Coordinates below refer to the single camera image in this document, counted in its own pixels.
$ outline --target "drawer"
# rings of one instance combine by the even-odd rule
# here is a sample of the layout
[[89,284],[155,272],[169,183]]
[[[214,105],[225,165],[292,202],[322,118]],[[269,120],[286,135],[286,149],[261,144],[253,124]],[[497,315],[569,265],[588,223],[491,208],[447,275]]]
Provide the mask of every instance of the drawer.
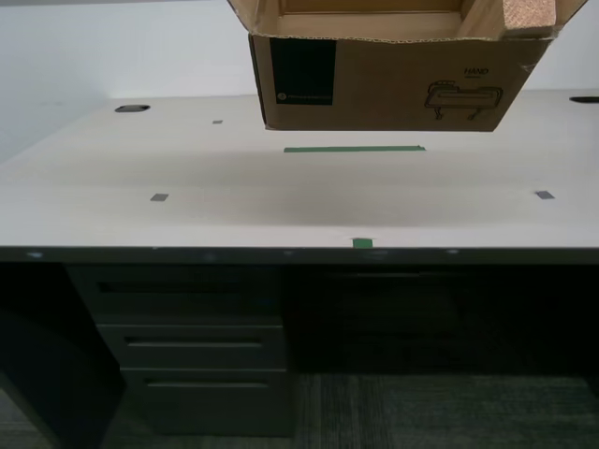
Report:
[[70,266],[100,324],[280,324],[277,271],[193,266]]
[[122,370],[150,425],[160,433],[292,434],[292,383],[284,371]]
[[281,326],[117,326],[98,330],[122,367],[284,369]]
[[285,326],[298,334],[310,320],[312,335],[344,333],[434,335],[460,328],[456,297],[468,273],[330,268],[289,278]]

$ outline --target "black rectangle print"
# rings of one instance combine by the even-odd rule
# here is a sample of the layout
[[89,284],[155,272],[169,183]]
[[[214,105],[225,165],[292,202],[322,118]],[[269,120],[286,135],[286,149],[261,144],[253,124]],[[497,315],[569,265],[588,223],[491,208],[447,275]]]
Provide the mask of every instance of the black rectangle print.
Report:
[[271,38],[277,104],[332,105],[336,48],[334,40]]

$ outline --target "white desk surface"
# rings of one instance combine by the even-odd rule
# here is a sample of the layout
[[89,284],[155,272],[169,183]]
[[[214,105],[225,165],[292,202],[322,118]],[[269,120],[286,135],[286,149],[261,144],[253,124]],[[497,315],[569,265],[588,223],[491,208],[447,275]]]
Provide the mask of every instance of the white desk surface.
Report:
[[[492,134],[277,132],[253,96],[113,100],[0,166],[0,247],[596,248],[599,106],[573,94],[524,92]],[[426,151],[283,152],[377,145]]]

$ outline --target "drawer handle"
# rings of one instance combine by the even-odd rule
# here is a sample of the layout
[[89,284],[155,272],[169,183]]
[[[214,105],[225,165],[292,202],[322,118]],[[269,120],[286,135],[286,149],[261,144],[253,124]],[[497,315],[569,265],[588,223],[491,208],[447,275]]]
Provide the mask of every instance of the drawer handle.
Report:
[[332,273],[328,275],[331,278],[339,279],[416,279],[426,277],[458,277],[465,276],[464,273],[448,273],[435,271],[416,271],[404,273]]
[[268,388],[265,382],[254,381],[169,381],[146,379],[145,383],[151,388]]
[[124,339],[126,345],[130,348],[206,348],[206,349],[260,349],[262,342],[260,340],[169,340],[169,339]]
[[587,105],[595,105],[599,103],[599,96],[571,96],[570,101]]
[[121,294],[231,294],[238,293],[236,281],[227,282],[98,282],[100,293]]

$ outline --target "desk cabinet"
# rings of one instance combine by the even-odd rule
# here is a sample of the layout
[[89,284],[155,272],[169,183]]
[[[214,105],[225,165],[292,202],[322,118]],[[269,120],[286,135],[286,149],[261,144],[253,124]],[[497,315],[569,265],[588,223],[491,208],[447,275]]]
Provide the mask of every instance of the desk cabinet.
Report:
[[276,269],[68,270],[157,431],[291,434],[292,384]]

